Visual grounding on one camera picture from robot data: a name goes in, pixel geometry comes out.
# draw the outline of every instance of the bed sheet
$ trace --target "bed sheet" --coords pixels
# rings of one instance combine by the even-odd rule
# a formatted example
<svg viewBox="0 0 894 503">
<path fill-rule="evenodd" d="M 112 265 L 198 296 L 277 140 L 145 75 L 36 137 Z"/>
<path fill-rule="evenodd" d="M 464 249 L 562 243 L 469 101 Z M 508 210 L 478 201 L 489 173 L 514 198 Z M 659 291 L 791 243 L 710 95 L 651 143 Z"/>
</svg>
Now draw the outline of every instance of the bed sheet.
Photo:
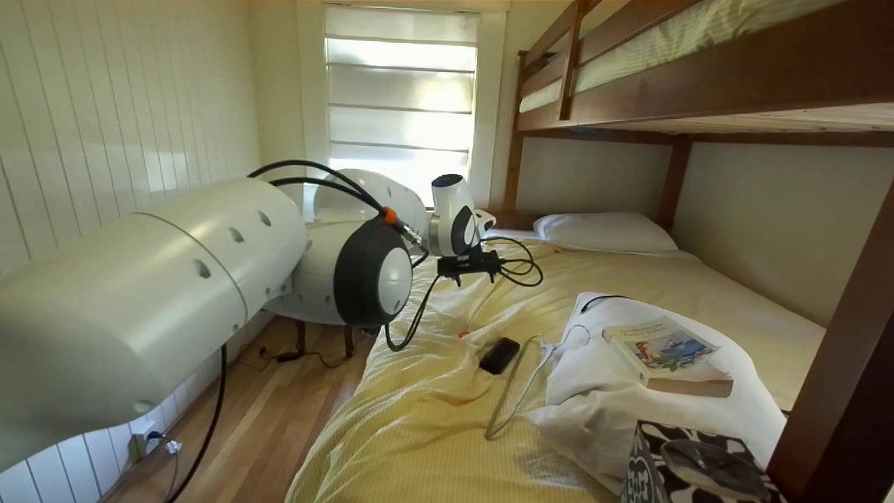
<svg viewBox="0 0 894 503">
<path fill-rule="evenodd" d="M 626 45 L 587 61 L 578 73 L 576 92 L 598 84 L 682 59 L 771 25 L 805 17 L 841 0 L 701 0 L 668 22 L 643 31 Z M 556 103 L 562 81 L 522 98 L 520 112 Z"/>
<path fill-rule="evenodd" d="M 506 374 L 478 372 L 481 352 L 500 335 L 559 341 L 581 291 L 645 299 L 726 333 L 754 358 L 774 400 L 791 408 L 821 327 L 690 254 L 626 257 L 528 246 L 545 268 L 545 285 L 528 291 L 475 277 L 458 288 L 441 279 L 405 352 L 374 344 L 355 400 L 324 428 L 288 500 L 615 500 L 606 486 L 548 450 L 528 422 L 483 442 Z M 413 299 L 422 299 L 433 274 L 430 265 L 422 268 Z M 411 316 L 413 302 L 394 321 L 397 338 Z M 534 366 L 536 355 L 522 360 L 520 374 Z"/>
</svg>

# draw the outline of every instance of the book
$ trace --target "book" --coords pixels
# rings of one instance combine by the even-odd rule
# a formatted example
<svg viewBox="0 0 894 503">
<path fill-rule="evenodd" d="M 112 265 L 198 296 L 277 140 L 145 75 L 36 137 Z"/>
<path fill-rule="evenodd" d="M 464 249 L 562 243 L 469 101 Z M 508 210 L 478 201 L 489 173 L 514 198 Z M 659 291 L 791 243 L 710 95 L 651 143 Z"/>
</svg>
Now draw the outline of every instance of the book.
<svg viewBox="0 0 894 503">
<path fill-rule="evenodd" d="M 648 388 L 701 397 L 732 394 L 732 374 L 710 360 L 715 347 L 671 319 L 606 327 L 603 338 Z"/>
</svg>

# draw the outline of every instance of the beige blanket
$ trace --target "beige blanket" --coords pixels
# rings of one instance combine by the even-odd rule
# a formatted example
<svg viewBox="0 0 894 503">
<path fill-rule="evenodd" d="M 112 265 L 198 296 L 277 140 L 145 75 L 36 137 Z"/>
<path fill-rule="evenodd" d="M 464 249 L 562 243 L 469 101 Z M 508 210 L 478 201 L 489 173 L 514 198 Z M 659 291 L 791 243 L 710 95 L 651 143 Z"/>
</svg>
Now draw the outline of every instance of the beige blanket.
<svg viewBox="0 0 894 503">
<path fill-rule="evenodd" d="M 374 344 L 355 400 L 324 428 L 288 500 L 615 500 L 548 450 L 528 422 L 514 422 L 497 442 L 483 439 L 508 372 L 481 372 L 481 352 L 500 335 L 556 341 L 581 291 L 626 293 L 721 330 L 754 358 L 779 408 L 791 408 L 821 327 L 690 254 L 528 246 L 548 277 L 539 288 L 486 277 L 469 277 L 458 288 L 441 279 L 405 352 Z M 433 260 L 416 274 L 416 302 L 433 277 L 430 265 Z M 413 310 L 411 302 L 394 321 L 394 338 L 402 338 Z M 528 411 L 542 405 L 536 394 L 542 388 L 531 391 Z"/>
</svg>

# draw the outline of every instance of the bunk bed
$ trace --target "bunk bed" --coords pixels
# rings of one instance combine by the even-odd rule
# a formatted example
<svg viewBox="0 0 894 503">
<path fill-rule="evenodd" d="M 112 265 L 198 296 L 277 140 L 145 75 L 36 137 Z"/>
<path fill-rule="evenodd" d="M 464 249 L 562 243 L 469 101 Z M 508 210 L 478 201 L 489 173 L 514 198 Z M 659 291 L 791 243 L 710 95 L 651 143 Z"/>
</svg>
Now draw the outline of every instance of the bunk bed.
<svg viewBox="0 0 894 503">
<path fill-rule="evenodd" d="M 673 226 L 693 143 L 732 140 L 729 131 L 735 131 L 738 143 L 894 145 L 894 117 L 880 106 L 894 103 L 891 3 L 805 6 L 785 17 L 760 17 L 757 25 L 732 25 L 710 42 L 687 42 L 687 50 L 651 59 L 645 67 L 592 78 L 598 70 L 587 64 L 603 61 L 643 31 L 665 31 L 668 22 L 682 20 L 676 14 L 715 6 L 710 0 L 573 0 L 520 56 L 500 224 L 525 229 L 534 224 L 517 204 L 525 137 L 671 145 L 657 215 L 665 229 Z M 503 402 L 500 391 L 514 380 L 481 372 L 481 352 L 500 335 L 545 338 L 562 347 L 581 293 L 623 293 L 718 327 L 715 341 L 746 355 L 735 377 L 746 383 L 740 391 L 749 394 L 749 408 L 768 425 L 763 439 L 777 450 L 763 453 L 763 461 L 791 500 L 849 500 L 852 489 L 866 495 L 866 486 L 880 489 L 874 495 L 880 500 L 891 483 L 891 464 L 874 453 L 894 447 L 888 428 L 894 411 L 886 400 L 888 369 L 894 369 L 891 229 L 894 193 L 888 190 L 827 330 L 754 296 L 676 246 L 576 249 L 542 232 L 520 232 L 514 238 L 545 268 L 548 285 L 522 291 L 486 277 L 464 279 L 461 288 L 436 285 L 425 324 L 405 352 L 391 355 L 383 338 L 374 344 L 355 400 L 324 428 L 288 500 L 615 500 L 609 481 L 587 478 L 587 453 L 562 453 L 562 442 L 542 428 L 548 422 L 536 422 L 550 411 L 545 397 L 564 360 L 542 380 L 531 380 L 525 408 L 508 408 L 522 422 L 508 422 L 500 439 L 486 439 L 492 414 Z M 430 277 L 433 268 L 422 265 L 413 302 L 394 333 L 413 324 L 411 313 L 427 296 Z M 536 369 L 536 358 L 520 358 L 520 374 L 536 374 Z M 559 430 L 567 428 L 587 430 L 587 419 L 562 422 Z"/>
<path fill-rule="evenodd" d="M 534 221 L 517 204 L 528 137 L 671 145 L 657 215 L 668 229 L 693 143 L 891 148 L 891 53 L 888 0 L 573 0 L 520 53 L 500 221 Z M 891 198 L 888 190 L 771 461 L 793 500 L 847 500 L 847 489 L 891 483 L 891 467 L 869 461 L 894 447 L 883 400 L 894 363 Z"/>
</svg>

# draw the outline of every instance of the wooden floor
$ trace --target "wooden floor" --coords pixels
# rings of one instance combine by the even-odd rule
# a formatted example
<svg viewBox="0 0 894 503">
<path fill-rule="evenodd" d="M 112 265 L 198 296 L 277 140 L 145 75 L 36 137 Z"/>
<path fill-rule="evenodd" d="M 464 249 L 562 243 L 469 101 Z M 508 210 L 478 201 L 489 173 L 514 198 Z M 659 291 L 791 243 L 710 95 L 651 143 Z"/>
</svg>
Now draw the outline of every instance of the wooden floor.
<svg viewBox="0 0 894 503">
<path fill-rule="evenodd" d="M 271 321 L 229 366 L 215 439 L 179 500 L 282 500 L 313 439 L 360 380 L 372 335 L 355 333 L 352 341 L 355 355 L 335 369 L 327 369 L 316 355 L 279 363 L 277 355 L 296 349 L 296 324 Z M 344 333 L 307 327 L 307 352 L 338 363 Z M 218 383 L 173 428 L 170 439 L 184 444 L 182 458 L 151 455 L 126 475 L 109 500 L 165 500 L 173 469 L 184 478 L 198 453 L 215 394 Z"/>
</svg>

